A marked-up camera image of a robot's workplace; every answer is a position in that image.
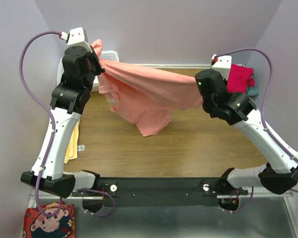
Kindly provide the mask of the pink t shirt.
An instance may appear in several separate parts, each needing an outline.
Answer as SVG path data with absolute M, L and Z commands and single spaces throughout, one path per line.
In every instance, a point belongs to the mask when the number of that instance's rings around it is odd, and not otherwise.
M 203 104 L 194 77 L 105 59 L 100 64 L 105 71 L 97 77 L 98 92 L 143 137 L 161 132 L 171 122 L 171 111 Z

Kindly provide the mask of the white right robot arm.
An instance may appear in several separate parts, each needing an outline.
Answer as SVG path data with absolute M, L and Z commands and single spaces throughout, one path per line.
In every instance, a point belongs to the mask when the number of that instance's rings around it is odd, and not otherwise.
M 219 190 L 232 193 L 244 186 L 262 186 L 283 194 L 298 183 L 298 152 L 263 124 L 255 103 L 241 92 L 230 93 L 220 72 L 213 69 L 195 75 L 203 99 L 203 109 L 241 131 L 264 155 L 267 163 L 248 169 L 228 169 L 219 181 Z

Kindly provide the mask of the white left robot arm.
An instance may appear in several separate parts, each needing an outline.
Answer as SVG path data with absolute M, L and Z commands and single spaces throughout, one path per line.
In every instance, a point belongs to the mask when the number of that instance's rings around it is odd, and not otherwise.
M 61 198 L 82 188 L 94 196 L 100 191 L 95 174 L 65 173 L 64 159 L 72 132 L 90 98 L 93 81 L 105 70 L 90 45 L 68 47 L 62 65 L 61 82 L 53 90 L 50 102 L 54 119 L 49 123 L 37 161 L 30 171 L 22 173 L 21 182 Z

